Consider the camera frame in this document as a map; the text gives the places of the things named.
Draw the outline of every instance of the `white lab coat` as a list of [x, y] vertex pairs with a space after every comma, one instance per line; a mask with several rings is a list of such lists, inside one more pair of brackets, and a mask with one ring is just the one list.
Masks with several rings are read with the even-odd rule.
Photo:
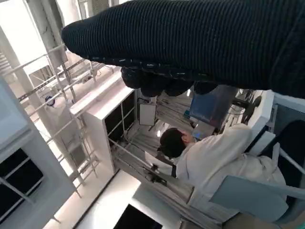
[[176, 161], [177, 178], [211, 198], [227, 175], [285, 184], [281, 171], [266, 156], [244, 154], [251, 129], [235, 125], [221, 135], [189, 145]]

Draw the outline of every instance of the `computer monitor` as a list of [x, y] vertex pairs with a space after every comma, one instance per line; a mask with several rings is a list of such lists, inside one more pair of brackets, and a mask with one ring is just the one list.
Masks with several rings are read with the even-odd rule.
[[220, 129], [238, 89], [219, 85], [207, 94], [194, 94], [190, 116]]

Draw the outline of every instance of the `gray chair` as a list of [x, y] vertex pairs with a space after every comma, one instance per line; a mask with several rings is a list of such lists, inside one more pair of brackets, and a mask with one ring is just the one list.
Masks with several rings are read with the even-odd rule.
[[[304, 134], [304, 121], [291, 122], [262, 151], [277, 162], [286, 186], [227, 176], [210, 201], [277, 225], [296, 219], [305, 210]], [[276, 143], [281, 147], [279, 158], [273, 150]]]

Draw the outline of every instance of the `metal railing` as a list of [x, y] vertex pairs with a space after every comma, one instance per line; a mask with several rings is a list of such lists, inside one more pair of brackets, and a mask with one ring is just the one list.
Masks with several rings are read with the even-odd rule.
[[[44, 56], [48, 56], [50, 53], [52, 52], [55, 52], [55, 51], [58, 51], [60, 49], [64, 49], [64, 44], [61, 44], [59, 46], [57, 46], [56, 48], [53, 48], [52, 50], [49, 50], [47, 53], [45, 53], [44, 55], [41, 55], [31, 61], [28, 61], [27, 63], [24, 63], [24, 64], [21, 64], [15, 68], [12, 68], [11, 70], [7, 71], [3, 77], [6, 77], [12, 73], [15, 73], [17, 71], [20, 71], [22, 70], [24, 67], [28, 66], [29, 64], [39, 60], [40, 58], [44, 57]], [[73, 86], [77, 83], [79, 83], [82, 79], [84, 79], [85, 77], [87, 77], [87, 74], [84, 74], [82, 77], [78, 78], [77, 80], [75, 80], [73, 83], [71, 83], [70, 79], [67, 78], [67, 74], [69, 72], [69, 70], [75, 66], [77, 66], [78, 64], [82, 63], [83, 62], [83, 59], [76, 62], [75, 64], [73, 64], [72, 66], [70, 66], [69, 68], [65, 68], [63, 67], [63, 71], [61, 71], [60, 73], [57, 73], [56, 70], [54, 69], [53, 65], [52, 65], [52, 62], [49, 61], [49, 65], [50, 65], [50, 69], [52, 70], [52, 72], [54, 73], [54, 76], [52, 76], [51, 78], [47, 79], [45, 82], [43, 82], [41, 85], [39, 85], [38, 87], [34, 88], [32, 91], [30, 92], [26, 92], [26, 94], [24, 94], [23, 96], [19, 97], [19, 100], [22, 101], [23, 99], [25, 99], [26, 97], [29, 97], [30, 95], [34, 94], [34, 93], [37, 93], [37, 91], [39, 89], [41, 89], [43, 86], [45, 86], [46, 84], [50, 83], [52, 80], [57, 80], [57, 83], [59, 85], [59, 92], [56, 93], [54, 96], [52, 96], [50, 99], [48, 99], [46, 102], [44, 102], [43, 104], [41, 104], [40, 106], [36, 107], [34, 109], [34, 111], [30, 112], [28, 115], [29, 117], [33, 116], [34, 114], [37, 114], [38, 111], [40, 109], [43, 109], [45, 106], [48, 105], [48, 103], [56, 98], [58, 98], [59, 96], [63, 96], [65, 98], [65, 101], [68, 101], [68, 96], [66, 94], [66, 91], [67, 90], [71, 90], [71, 93], [72, 93], [72, 96], [73, 96], [73, 99], [76, 100], [76, 95], [75, 95], [75, 92], [74, 92], [74, 89], [73, 89]], [[92, 64], [90, 64], [90, 72], [93, 73], [94, 70], [92, 68]], [[68, 82], [68, 85], [66, 87], [63, 86], [60, 78], [59, 78], [59, 75], [60, 74], [64, 74], [67, 78], [67, 82]], [[73, 122], [76, 123], [76, 125], [78, 126], [78, 135], [80, 137], [80, 141], [81, 141], [81, 147], [84, 151], [84, 154], [86, 156], [85, 160], [90, 164], [90, 167], [91, 167], [91, 170], [86, 174], [85, 177], [82, 177], [81, 176], [81, 173], [79, 173], [78, 169], [77, 169], [77, 166], [75, 165], [74, 167], [71, 167], [72, 169], [72, 173], [73, 174], [77, 174], [76, 178], [78, 178], [80, 180], [80, 184], [78, 186], [75, 187], [75, 192], [78, 194], [78, 196], [81, 198], [81, 195], [80, 193], [78, 192], [77, 188], [79, 188], [81, 185], [84, 184], [84, 181], [86, 180], [86, 178], [92, 173], [94, 172], [96, 177], [97, 177], [97, 173], [96, 173], [96, 167], [98, 166], [99, 164], [99, 161], [95, 161], [93, 160], [93, 153], [94, 153], [94, 150], [92, 150], [92, 152], [90, 151], [90, 149], [87, 148], [87, 146], [89, 145], [88, 142], [86, 142], [86, 136], [84, 135], [83, 133], [83, 129], [85, 128], [85, 123], [83, 121], [83, 117], [81, 116], [84, 112], [86, 111], [86, 109], [83, 109], [81, 112], [79, 112], [77, 115], [71, 115], [72, 116], [72, 119], [70, 121], [68, 121], [61, 129], [59, 129], [55, 134], [51, 135], [51, 137], [46, 140], [46, 143], [50, 143], [52, 140], [54, 140], [54, 142], [56, 143], [56, 139], [55, 137], [60, 134], [65, 128], [67, 128], [70, 124], [72, 124]], [[68, 153], [62, 153], [62, 156], [57, 158], [58, 159], [58, 162], [60, 163], [61, 161], [63, 161], [64, 159], [66, 159], [67, 157], [71, 156], [71, 153], [72, 152], [68, 152]], [[10, 172], [10, 174], [14, 173], [20, 166], [22, 166], [24, 163], [27, 162], [28, 159], [24, 160], [20, 165], [18, 165], [13, 171]], [[6, 177], [4, 178], [1, 178], [0, 177], [0, 183], [4, 184], [5, 186], [7, 186], [8, 188], [10, 188], [11, 190], [13, 190], [15, 193], [17, 193], [19, 196], [20, 196], [20, 201], [18, 201], [15, 205], [19, 204], [22, 200], [25, 200], [31, 204], [34, 204], [32, 202], [32, 200], [27, 196], [27, 194], [23, 194], [21, 193], [19, 190], [17, 190], [14, 186], [11, 186], [9, 183], [6, 182], [6, 178], [8, 176], [10, 176], [10, 174], [8, 174]], [[7, 214], [10, 213], [10, 211], [12, 211], [12, 209], [14, 209], [14, 206], [11, 207], [11, 209], [9, 209], [8, 212], [6, 212], [2, 217], [5, 217]]]

